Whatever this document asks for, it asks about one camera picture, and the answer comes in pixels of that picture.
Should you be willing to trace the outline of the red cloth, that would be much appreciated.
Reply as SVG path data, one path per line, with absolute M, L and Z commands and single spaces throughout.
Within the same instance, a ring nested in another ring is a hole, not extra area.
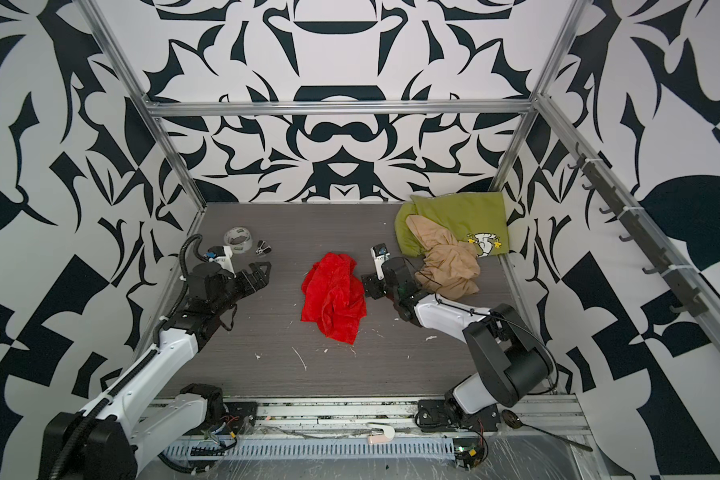
M 355 343 L 367 315 L 363 284 L 354 275 L 356 265 L 349 255 L 327 253 L 301 285 L 301 321 L 316 324 L 325 337 L 348 345 Z

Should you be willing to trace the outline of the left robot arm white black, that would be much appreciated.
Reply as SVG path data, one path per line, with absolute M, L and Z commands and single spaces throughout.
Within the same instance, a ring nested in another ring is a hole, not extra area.
M 220 426 L 227 410 L 212 385 L 192 384 L 156 413 L 144 413 L 223 327 L 222 315 L 269 284 L 270 272 L 268 262 L 236 273 L 215 262 L 195 266 L 183 307 L 158 326 L 153 345 L 78 412 L 59 413 L 45 427 L 39 478 L 135 479 L 180 436 Z

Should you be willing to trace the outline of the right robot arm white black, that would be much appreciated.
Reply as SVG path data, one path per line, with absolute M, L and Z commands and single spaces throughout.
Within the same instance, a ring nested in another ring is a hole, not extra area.
M 555 374 L 551 353 L 513 307 L 480 310 L 447 300 L 426 291 L 406 259 L 391 256 L 383 244 L 372 248 L 371 255 L 375 272 L 361 277 L 366 296 L 387 298 L 401 320 L 467 346 L 476 372 L 448 393 L 458 413 L 512 407 Z

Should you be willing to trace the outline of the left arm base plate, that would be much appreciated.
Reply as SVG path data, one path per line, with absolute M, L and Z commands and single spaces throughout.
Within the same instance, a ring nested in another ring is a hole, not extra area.
M 256 425 L 258 403 L 254 401 L 225 402 L 218 420 L 211 424 L 214 435 L 243 434 Z

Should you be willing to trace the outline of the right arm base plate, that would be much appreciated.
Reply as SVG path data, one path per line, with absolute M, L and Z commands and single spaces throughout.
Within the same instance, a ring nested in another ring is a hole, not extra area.
M 467 414 L 451 399 L 422 399 L 417 403 L 414 423 L 428 433 L 457 430 L 497 432 L 501 418 L 495 405 Z

